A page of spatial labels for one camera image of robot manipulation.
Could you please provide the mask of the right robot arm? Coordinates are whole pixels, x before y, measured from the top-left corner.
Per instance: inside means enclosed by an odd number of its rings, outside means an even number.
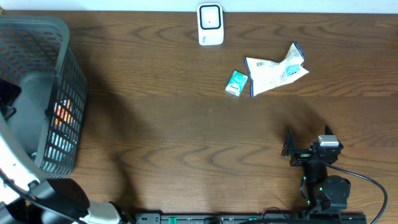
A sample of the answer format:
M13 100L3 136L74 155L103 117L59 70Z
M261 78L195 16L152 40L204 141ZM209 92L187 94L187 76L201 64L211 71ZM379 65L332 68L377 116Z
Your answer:
M351 183L338 175L328 175L327 167L338 160L343 149L329 126L319 135L318 141L306 149L299 149L292 130L287 130L281 155L290 157L290 166L302 167L302 195L310 211L340 212L347 208Z

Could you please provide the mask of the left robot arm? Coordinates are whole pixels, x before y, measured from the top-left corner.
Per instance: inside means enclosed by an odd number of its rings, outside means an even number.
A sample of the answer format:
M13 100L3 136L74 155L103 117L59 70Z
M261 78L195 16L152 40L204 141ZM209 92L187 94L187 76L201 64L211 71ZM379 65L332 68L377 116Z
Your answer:
M1 81L1 223L135 223L114 202L89 201L74 180L51 179L32 163L6 124L20 92Z

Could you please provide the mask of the orange tissue pack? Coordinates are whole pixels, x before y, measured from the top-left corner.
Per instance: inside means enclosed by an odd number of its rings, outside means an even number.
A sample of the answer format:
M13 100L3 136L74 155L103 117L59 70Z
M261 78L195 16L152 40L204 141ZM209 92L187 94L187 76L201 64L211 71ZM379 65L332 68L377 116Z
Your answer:
M73 105L71 100L63 100L61 103L56 103L54 106L55 122L56 126L62 123L67 123L70 126L75 124L73 117Z

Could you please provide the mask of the yellow white snack bag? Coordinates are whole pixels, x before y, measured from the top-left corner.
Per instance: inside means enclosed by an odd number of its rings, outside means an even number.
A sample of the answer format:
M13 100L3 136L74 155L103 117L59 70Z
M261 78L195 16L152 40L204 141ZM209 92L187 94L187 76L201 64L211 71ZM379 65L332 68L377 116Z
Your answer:
M303 67L305 55L297 42L293 42L281 62L246 57L244 63L251 79L250 96L293 83L309 71Z

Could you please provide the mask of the teal Kleenex tissue pack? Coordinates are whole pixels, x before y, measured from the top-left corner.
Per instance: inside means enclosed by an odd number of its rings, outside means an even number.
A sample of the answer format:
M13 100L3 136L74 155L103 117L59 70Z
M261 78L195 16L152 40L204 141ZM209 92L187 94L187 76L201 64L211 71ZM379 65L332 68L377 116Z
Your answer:
M234 96L240 96L247 80L247 75L235 70L226 85L225 91Z

